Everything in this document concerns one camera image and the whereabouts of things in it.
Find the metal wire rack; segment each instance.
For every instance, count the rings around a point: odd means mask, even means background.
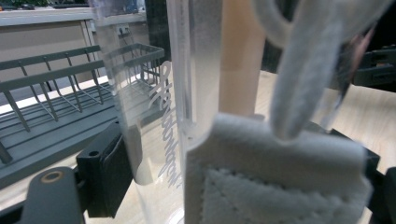
[[[93,46],[0,63],[0,71],[19,69],[23,74],[0,82],[0,94],[11,108],[0,113],[0,189],[83,149],[117,119],[111,88],[97,76],[104,62],[92,60],[92,54],[99,50],[99,46]],[[130,58],[120,67],[137,69],[142,84],[147,85],[149,80],[158,83],[163,49],[132,44],[112,53],[122,57],[129,53]],[[74,57],[80,60],[81,56],[86,58],[85,63],[72,63]],[[66,66],[55,69],[51,64],[55,61],[65,61]],[[29,65],[39,63],[47,71],[29,74]],[[86,89],[78,83],[78,76],[84,73],[92,75],[92,85]],[[61,78],[68,81],[68,93],[59,87]],[[34,104],[21,107],[12,92],[26,87]]]

